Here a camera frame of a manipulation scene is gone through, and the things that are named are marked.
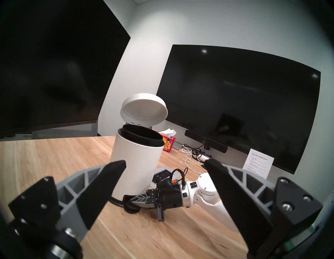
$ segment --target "wood grain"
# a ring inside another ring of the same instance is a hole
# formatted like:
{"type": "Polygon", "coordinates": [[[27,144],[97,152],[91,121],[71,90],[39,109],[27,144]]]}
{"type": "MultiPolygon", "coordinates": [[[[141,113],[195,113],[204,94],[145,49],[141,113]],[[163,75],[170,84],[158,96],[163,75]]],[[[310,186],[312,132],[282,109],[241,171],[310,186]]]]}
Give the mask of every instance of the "wood grain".
{"type": "MultiPolygon", "coordinates": [[[[44,176],[56,183],[73,173],[109,162],[115,137],[60,138],[0,142],[0,201],[6,220],[8,203],[44,176]]],[[[185,154],[162,152],[158,167],[184,169],[185,154]]],[[[197,172],[203,170],[193,166],[197,172]]],[[[187,180],[198,175],[188,171],[187,180]]],[[[241,235],[226,229],[198,205],[128,214],[107,203],[81,243],[84,258],[245,258],[241,235]]]]}

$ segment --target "monitor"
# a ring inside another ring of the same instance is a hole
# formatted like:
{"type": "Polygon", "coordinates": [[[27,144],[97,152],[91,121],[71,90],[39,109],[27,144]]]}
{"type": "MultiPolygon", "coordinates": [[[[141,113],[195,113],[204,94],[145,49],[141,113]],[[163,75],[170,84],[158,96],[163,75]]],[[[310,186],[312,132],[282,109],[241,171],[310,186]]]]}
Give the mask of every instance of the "monitor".
{"type": "Polygon", "coordinates": [[[157,96],[166,120],[294,173],[312,129],[320,72],[262,52],[173,45],[157,96]]]}
{"type": "Polygon", "coordinates": [[[96,122],[130,40],[106,3],[0,7],[0,136],[96,122]]]}

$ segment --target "soundbar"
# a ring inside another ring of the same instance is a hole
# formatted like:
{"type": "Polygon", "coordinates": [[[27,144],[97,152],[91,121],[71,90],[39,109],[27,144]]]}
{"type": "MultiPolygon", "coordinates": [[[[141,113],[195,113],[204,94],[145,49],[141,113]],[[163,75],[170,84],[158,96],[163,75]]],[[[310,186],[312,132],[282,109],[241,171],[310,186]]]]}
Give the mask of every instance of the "soundbar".
{"type": "Polygon", "coordinates": [[[219,143],[217,141],[214,141],[212,139],[206,138],[203,135],[200,135],[200,134],[198,134],[196,132],[193,132],[191,130],[186,130],[184,132],[184,135],[186,137],[192,138],[192,139],[204,144],[204,147],[205,147],[206,150],[209,150],[208,147],[212,147],[213,149],[216,149],[216,150],[218,150],[222,153],[226,153],[226,151],[227,151],[227,146],[226,145],[224,145],[222,143],[219,143]]]}

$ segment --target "trash can lid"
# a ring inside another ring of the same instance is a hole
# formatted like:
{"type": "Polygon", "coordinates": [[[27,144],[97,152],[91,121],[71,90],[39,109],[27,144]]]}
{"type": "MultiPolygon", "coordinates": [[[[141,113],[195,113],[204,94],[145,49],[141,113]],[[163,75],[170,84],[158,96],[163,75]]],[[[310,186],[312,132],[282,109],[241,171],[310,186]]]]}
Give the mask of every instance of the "trash can lid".
{"type": "Polygon", "coordinates": [[[163,122],[168,111],[165,102],[153,94],[135,94],[122,104],[121,117],[132,125],[150,127],[163,122]]]}

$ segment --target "white wall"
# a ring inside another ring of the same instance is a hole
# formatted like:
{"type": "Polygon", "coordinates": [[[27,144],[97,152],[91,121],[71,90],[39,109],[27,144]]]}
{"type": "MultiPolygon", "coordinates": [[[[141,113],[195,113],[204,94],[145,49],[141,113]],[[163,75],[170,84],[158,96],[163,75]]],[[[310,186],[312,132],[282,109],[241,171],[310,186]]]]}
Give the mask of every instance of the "white wall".
{"type": "Polygon", "coordinates": [[[131,22],[137,4],[133,0],[104,0],[116,18],[128,32],[127,26],[131,22]]]}
{"type": "MultiPolygon", "coordinates": [[[[99,116],[99,133],[115,135],[124,122],[122,102],[135,93],[156,94],[172,44],[226,46],[289,58],[321,72],[318,109],[305,152],[294,175],[272,167],[268,180],[285,175],[324,200],[334,189],[334,51],[313,16],[296,1],[149,1],[127,27],[131,36],[99,116]]],[[[177,141],[196,146],[184,129],[177,141]]],[[[220,161],[243,166],[247,155],[229,148],[212,151],[220,161]]]]}

